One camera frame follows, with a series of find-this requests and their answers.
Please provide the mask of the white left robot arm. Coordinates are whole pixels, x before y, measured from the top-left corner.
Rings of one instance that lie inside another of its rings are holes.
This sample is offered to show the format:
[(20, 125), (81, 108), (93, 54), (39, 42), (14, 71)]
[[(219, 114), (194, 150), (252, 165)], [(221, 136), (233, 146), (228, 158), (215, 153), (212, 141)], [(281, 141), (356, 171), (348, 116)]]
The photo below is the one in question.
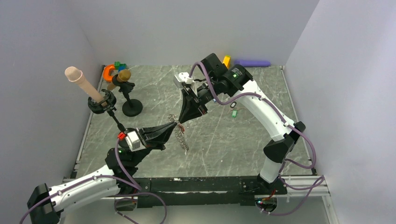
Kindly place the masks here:
[(150, 196), (133, 179), (137, 165), (152, 151), (164, 150), (177, 127), (177, 122), (145, 128), (129, 128), (117, 136), (116, 146), (106, 157), (106, 164), (98, 170), (71, 182), (49, 187), (35, 187), (28, 199), (28, 211), (20, 223), (29, 217), (33, 224), (57, 224), (68, 212), (99, 199), (115, 196), (127, 200), (135, 196)]

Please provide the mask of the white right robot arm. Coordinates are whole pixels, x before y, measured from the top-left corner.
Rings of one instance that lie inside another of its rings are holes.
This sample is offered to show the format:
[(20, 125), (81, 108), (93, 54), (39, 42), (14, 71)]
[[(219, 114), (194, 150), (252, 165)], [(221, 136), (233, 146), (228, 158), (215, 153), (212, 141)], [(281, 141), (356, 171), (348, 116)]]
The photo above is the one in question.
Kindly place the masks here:
[(275, 189), (282, 164), (305, 130), (305, 125), (294, 122), (282, 113), (242, 65), (235, 64), (227, 68), (216, 54), (211, 53), (193, 65), (196, 66), (205, 76), (201, 85), (193, 77), (194, 70), (174, 76), (174, 83), (181, 89), (183, 98), (179, 122), (184, 123), (207, 114), (206, 104), (213, 100), (220, 105), (241, 103), (259, 120), (271, 138), (263, 149), (264, 165), (257, 182), (258, 189), (269, 194)]

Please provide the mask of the metal disc with keyrings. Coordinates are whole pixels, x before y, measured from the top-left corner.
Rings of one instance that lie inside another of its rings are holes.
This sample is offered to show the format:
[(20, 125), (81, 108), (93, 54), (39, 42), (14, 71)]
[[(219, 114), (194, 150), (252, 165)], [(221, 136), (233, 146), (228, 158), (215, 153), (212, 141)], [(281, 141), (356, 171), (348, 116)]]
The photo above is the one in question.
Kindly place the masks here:
[(189, 146), (186, 142), (186, 137), (184, 135), (184, 131), (181, 131), (178, 124), (181, 124), (178, 119), (176, 118), (175, 114), (169, 114), (168, 115), (168, 120), (169, 122), (175, 122), (177, 126), (174, 128), (173, 132), (175, 133), (175, 137), (177, 141), (179, 142), (180, 147), (184, 150), (185, 154), (189, 151)]

